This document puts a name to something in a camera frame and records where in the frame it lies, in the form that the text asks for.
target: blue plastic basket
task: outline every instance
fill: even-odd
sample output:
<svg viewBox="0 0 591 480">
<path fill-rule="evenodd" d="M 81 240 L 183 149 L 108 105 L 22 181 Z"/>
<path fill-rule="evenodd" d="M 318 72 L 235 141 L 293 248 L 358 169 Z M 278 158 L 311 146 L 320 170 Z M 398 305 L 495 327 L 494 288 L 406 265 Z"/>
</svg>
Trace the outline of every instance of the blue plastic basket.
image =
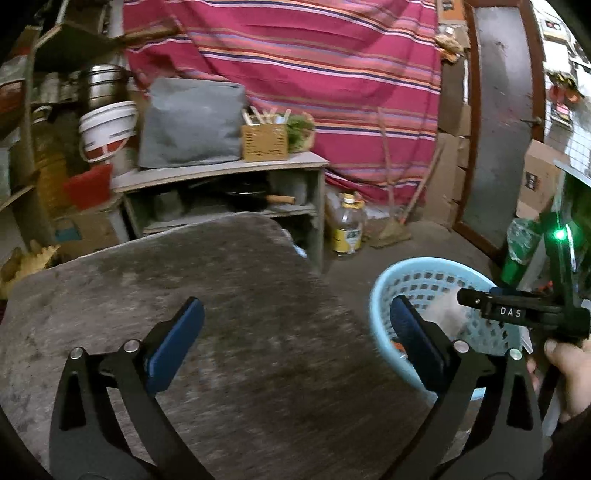
<svg viewBox="0 0 591 480">
<path fill-rule="evenodd" d="M 397 340 L 390 324 L 392 299 L 404 294 L 421 313 L 438 295 L 453 288 L 488 291 L 494 286 L 476 270 L 444 258 L 410 258 L 392 265 L 378 277 L 369 298 L 369 321 L 380 354 L 406 382 L 426 391 L 413 366 L 392 344 Z M 470 309 L 467 316 L 468 322 L 459 338 L 467 341 L 474 350 L 504 355 L 508 348 L 521 348 L 518 326 L 501 326 L 494 320 L 485 320 L 475 309 Z M 474 390 L 472 400 L 482 398 L 484 390 Z"/>
</svg>

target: brown door frame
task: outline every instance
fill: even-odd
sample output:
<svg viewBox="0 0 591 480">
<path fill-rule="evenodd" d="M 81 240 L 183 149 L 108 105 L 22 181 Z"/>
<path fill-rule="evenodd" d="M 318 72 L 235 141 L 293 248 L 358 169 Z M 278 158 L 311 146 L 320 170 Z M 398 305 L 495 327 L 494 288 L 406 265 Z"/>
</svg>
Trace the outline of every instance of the brown door frame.
<svg viewBox="0 0 591 480">
<path fill-rule="evenodd" d="M 462 222 L 464 209 L 472 189 L 472 177 L 476 167 L 476 157 L 478 155 L 478 142 L 480 139 L 480 119 L 482 110 L 480 108 L 480 99 L 482 91 L 480 89 L 480 52 L 478 46 L 478 36 L 476 35 L 476 22 L 474 9 L 486 7 L 518 7 L 521 13 L 521 19 L 524 23 L 525 35 L 528 38 L 528 47 L 531 59 L 531 77 L 532 77 L 532 118 L 539 117 L 542 120 L 541 125 L 534 125 L 531 129 L 531 138 L 540 142 L 544 141 L 544 121 L 545 121 L 545 83 L 544 83 L 544 50 L 540 38 L 537 20 L 531 6 L 530 0 L 464 0 L 465 15 L 468 23 L 468 35 L 470 38 L 470 88 L 469 99 L 472 107 L 472 133 L 470 138 L 470 157 L 466 171 L 466 183 L 462 193 L 462 199 L 459 203 L 454 230 L 466 238 L 470 243 L 476 245 L 480 250 L 486 253 L 497 263 L 504 260 L 504 249 L 497 249 L 484 237 L 476 233 L 472 228 Z"/>
</svg>

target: green led light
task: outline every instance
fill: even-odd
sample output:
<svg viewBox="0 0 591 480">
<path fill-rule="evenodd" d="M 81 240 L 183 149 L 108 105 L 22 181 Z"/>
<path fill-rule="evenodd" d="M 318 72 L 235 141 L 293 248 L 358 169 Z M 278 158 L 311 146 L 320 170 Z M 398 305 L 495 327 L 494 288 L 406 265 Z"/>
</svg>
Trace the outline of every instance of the green led light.
<svg viewBox="0 0 591 480">
<path fill-rule="evenodd" d="M 560 230 L 556 230 L 554 232 L 554 238 L 556 238 L 556 240 L 558 240 L 558 241 L 565 240 L 566 237 L 567 237 L 566 228 L 561 228 Z"/>
</svg>

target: silver bolt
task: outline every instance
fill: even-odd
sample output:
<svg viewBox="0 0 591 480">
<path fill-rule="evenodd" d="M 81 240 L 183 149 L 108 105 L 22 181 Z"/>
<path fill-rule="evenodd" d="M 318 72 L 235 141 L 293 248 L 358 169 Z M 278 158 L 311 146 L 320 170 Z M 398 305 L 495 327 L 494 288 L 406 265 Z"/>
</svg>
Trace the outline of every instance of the silver bolt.
<svg viewBox="0 0 591 480">
<path fill-rule="evenodd" d="M 123 350 L 127 353 L 134 353 L 137 352 L 139 349 L 139 341 L 137 340 L 127 340 L 125 345 L 123 346 Z"/>
<path fill-rule="evenodd" d="M 72 351 L 70 352 L 70 358 L 72 360 L 78 360 L 82 354 L 84 353 L 84 350 L 82 349 L 82 347 L 77 346 L 76 348 L 73 348 Z"/>
<path fill-rule="evenodd" d="M 458 353 L 466 353 L 470 349 L 470 345 L 468 345 L 464 340 L 453 342 L 453 347 Z"/>
<path fill-rule="evenodd" d="M 521 358 L 523 357 L 523 355 L 521 355 L 521 352 L 517 348 L 512 348 L 511 350 L 509 350 L 509 356 L 513 360 L 521 360 Z"/>
</svg>

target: broom handle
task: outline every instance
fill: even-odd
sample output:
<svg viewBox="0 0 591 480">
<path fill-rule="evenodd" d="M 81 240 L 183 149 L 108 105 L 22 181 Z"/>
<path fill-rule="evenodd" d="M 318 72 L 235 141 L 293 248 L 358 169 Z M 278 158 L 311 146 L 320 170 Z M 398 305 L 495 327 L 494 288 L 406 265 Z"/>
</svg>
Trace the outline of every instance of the broom handle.
<svg viewBox="0 0 591 480">
<path fill-rule="evenodd" d="M 413 198 L 410 200 L 410 203 L 406 207 L 406 210 L 402 214 L 402 216 L 398 219 L 400 225 L 404 225 L 408 219 L 408 216 L 413 212 L 414 206 L 417 203 L 418 198 L 421 196 L 421 193 L 425 189 L 425 185 L 429 182 L 433 171 L 437 163 L 439 162 L 439 158 L 441 157 L 441 152 L 443 149 L 441 145 L 438 145 L 435 149 L 435 155 L 433 155 L 433 160 L 431 161 L 431 165 L 429 165 L 429 169 L 427 170 L 426 175 L 423 177 L 421 183 L 418 185 L 417 190 L 414 192 Z"/>
<path fill-rule="evenodd" d="M 390 218 L 395 218 L 394 212 L 394 187 L 392 186 L 392 160 L 390 159 L 390 149 L 388 146 L 388 135 L 384 123 L 384 112 L 382 107 L 378 107 L 379 129 L 382 131 L 382 143 L 384 144 L 384 157 L 386 159 L 386 181 L 388 182 L 388 209 Z"/>
</svg>

